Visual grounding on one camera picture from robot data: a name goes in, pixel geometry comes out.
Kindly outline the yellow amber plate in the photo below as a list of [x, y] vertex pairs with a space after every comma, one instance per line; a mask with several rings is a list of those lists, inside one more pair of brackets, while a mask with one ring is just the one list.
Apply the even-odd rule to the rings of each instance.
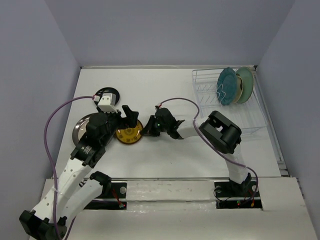
[[143, 124], [138, 120], [134, 128], [118, 129], [115, 138], [122, 144], [133, 145], [142, 139]]

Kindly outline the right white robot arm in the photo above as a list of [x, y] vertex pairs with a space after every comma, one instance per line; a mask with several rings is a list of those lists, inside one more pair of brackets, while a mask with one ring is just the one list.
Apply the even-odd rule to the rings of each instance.
[[241, 153], [242, 131], [219, 111], [214, 110], [199, 120], [177, 120], [167, 108], [159, 108], [140, 133], [152, 137], [167, 133], [175, 140], [201, 137], [226, 162], [229, 173], [227, 190], [237, 197], [248, 191], [252, 177]]

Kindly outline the white wire dish rack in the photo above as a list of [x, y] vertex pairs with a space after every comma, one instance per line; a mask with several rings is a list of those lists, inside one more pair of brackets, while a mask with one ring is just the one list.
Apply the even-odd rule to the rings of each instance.
[[245, 103], [222, 105], [218, 100], [218, 78], [223, 68], [195, 69], [192, 71], [195, 99], [202, 118], [212, 111], [219, 111], [238, 127], [243, 135], [250, 135], [267, 126], [267, 120], [256, 94], [253, 92]]

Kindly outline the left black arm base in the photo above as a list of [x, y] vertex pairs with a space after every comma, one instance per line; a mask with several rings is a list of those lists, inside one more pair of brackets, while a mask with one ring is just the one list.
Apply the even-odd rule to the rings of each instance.
[[88, 203], [85, 210], [126, 210], [127, 183], [112, 182], [111, 188], [103, 188], [101, 194]]

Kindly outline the small black plate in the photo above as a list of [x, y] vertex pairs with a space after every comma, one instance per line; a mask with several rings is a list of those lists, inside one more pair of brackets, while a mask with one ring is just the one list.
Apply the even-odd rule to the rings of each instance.
[[101, 98], [104, 94], [111, 94], [111, 104], [116, 106], [120, 100], [120, 93], [117, 89], [113, 87], [103, 87], [95, 93], [95, 99], [93, 100], [95, 105], [98, 105], [99, 100], [97, 97]]

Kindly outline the teal scalloped plate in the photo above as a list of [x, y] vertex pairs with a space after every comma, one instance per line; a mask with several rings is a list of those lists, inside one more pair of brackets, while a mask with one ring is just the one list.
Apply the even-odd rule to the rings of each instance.
[[216, 86], [218, 101], [223, 106], [230, 105], [237, 94], [236, 72], [231, 67], [224, 68], [218, 77]]

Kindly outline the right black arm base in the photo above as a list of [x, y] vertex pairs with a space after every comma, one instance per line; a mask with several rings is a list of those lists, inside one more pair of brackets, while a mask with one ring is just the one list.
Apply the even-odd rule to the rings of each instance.
[[252, 197], [256, 190], [256, 181], [251, 181], [244, 192], [235, 192], [231, 189], [229, 181], [217, 181], [214, 183], [213, 195], [216, 198], [218, 210], [231, 209], [263, 209], [260, 193]]

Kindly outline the silver grey plate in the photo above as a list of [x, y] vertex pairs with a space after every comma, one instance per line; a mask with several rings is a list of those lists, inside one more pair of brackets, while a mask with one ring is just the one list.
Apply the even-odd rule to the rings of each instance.
[[80, 120], [77, 121], [75, 124], [73, 130], [72, 130], [72, 142], [76, 146], [81, 137], [85, 134], [86, 132], [86, 125], [88, 124], [90, 117], [93, 115], [93, 113], [90, 113], [88, 115], [85, 115], [82, 117]]

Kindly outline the light blue flower plate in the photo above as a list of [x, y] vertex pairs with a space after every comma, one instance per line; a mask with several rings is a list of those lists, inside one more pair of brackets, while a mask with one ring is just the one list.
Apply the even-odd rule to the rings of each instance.
[[243, 85], [243, 91], [237, 103], [243, 104], [249, 100], [249, 98], [253, 93], [254, 75], [252, 71], [246, 66], [240, 67], [236, 71], [236, 75], [242, 79], [242, 85]]

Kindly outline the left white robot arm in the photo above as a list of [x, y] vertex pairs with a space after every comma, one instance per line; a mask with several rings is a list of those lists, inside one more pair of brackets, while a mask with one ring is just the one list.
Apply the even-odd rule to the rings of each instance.
[[110, 194], [111, 178], [96, 171], [91, 173], [106, 152], [116, 130], [134, 128], [139, 113], [123, 105], [121, 112], [97, 112], [90, 116], [86, 131], [70, 155], [53, 187], [32, 209], [19, 217], [24, 231], [36, 240], [60, 240], [75, 217], [96, 197]]

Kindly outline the cream and black plate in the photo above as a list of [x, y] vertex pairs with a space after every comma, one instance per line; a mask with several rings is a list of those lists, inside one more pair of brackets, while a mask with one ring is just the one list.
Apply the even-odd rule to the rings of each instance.
[[236, 94], [233, 99], [233, 103], [237, 103], [238, 100], [241, 98], [243, 94], [243, 80], [242, 78], [237, 74], [236, 75]]

